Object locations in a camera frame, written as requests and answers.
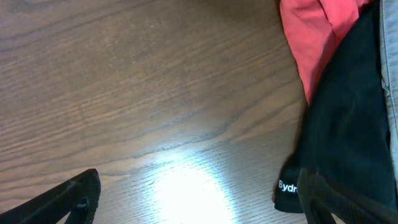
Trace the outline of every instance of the gray fabric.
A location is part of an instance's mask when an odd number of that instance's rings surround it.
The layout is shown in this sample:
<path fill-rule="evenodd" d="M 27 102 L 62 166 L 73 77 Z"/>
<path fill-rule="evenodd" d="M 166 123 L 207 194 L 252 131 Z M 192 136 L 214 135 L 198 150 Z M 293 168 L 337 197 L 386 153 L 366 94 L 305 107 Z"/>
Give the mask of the gray fabric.
<path fill-rule="evenodd" d="M 382 0 L 380 10 L 382 86 L 391 133 L 390 152 L 398 180 L 398 1 Z"/>

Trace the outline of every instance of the red cloth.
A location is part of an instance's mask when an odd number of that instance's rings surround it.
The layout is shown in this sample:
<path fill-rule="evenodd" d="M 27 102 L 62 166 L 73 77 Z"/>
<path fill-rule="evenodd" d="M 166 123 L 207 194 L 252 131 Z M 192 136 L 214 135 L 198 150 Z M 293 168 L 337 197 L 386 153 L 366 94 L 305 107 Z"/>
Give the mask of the red cloth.
<path fill-rule="evenodd" d="M 281 0 L 284 32 L 308 104 L 337 46 L 371 0 Z"/>

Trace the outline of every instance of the wooden table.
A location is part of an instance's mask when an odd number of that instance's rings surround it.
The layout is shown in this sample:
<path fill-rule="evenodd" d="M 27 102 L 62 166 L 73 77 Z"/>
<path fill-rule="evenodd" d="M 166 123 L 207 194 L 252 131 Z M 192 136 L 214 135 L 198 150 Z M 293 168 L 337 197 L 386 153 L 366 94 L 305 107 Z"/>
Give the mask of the wooden table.
<path fill-rule="evenodd" d="M 0 212 L 96 168 L 95 223 L 274 210 L 305 100 L 273 0 L 0 1 Z"/>

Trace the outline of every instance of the black cloth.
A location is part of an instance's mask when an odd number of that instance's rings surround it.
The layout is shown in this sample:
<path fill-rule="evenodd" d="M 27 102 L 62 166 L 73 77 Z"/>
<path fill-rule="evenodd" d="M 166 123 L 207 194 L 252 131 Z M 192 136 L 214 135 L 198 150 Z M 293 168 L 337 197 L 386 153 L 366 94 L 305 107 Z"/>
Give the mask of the black cloth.
<path fill-rule="evenodd" d="M 296 151 L 282 167 L 275 208 L 302 212 L 297 179 L 301 168 L 311 167 L 347 189 L 396 209 L 388 128 L 381 85 L 379 3 L 374 2 L 322 74 Z"/>

